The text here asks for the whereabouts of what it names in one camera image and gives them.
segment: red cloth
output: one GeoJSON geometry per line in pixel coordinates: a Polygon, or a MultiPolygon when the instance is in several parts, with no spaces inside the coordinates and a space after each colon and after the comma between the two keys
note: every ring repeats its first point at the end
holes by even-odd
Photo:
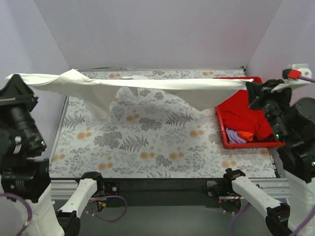
{"type": "Polygon", "coordinates": [[[272,134],[272,130],[261,110],[248,108],[248,92],[240,90],[228,100],[220,104],[221,115],[225,127],[253,133],[258,140],[264,140],[272,134]]]}

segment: floral tablecloth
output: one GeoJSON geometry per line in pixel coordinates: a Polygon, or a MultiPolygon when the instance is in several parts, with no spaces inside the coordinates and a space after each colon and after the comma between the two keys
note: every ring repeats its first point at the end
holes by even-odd
{"type": "MultiPolygon", "coordinates": [[[[144,75],[154,79],[240,77],[242,70],[122,70],[82,72],[91,79],[144,75]]],[[[51,177],[98,171],[115,178],[222,177],[226,168],[249,177],[275,177],[267,149],[224,149],[215,109],[203,112],[158,89],[121,88],[112,121],[93,118],[84,101],[70,97],[56,138],[51,177]]]]}

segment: red tray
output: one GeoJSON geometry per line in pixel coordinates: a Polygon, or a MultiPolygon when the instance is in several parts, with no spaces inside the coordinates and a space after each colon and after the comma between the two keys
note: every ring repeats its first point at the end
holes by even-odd
{"type": "MultiPolygon", "coordinates": [[[[262,83],[262,80],[260,77],[219,77],[216,79],[254,79],[254,82],[262,83]]],[[[222,134],[223,139],[223,146],[225,149],[235,149],[235,148],[274,148],[274,147],[280,147],[284,143],[277,142],[276,139],[274,142],[264,142],[264,143],[247,143],[247,144],[230,144],[227,140],[226,132],[225,132],[225,126],[223,124],[222,116],[221,116],[221,110],[220,105],[217,106],[217,116],[219,119],[219,125],[220,130],[222,134]]]]}

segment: orange cloth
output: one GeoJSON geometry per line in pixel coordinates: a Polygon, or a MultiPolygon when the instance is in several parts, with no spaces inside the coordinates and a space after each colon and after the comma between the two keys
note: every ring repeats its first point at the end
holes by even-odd
{"type": "Polygon", "coordinates": [[[247,141],[252,141],[254,134],[246,131],[237,131],[238,137],[247,140],[247,141]]]}

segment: white sheet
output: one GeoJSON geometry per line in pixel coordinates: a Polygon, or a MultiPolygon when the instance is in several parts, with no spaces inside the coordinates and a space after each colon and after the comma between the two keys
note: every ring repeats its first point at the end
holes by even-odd
{"type": "Polygon", "coordinates": [[[252,80],[173,79],[153,80],[146,76],[124,76],[119,80],[92,80],[76,70],[62,75],[20,74],[23,81],[36,89],[48,90],[83,99],[95,118],[109,121],[109,106],[121,87],[129,87],[138,95],[137,88],[162,89],[174,94],[194,108],[215,107],[252,80]]]}

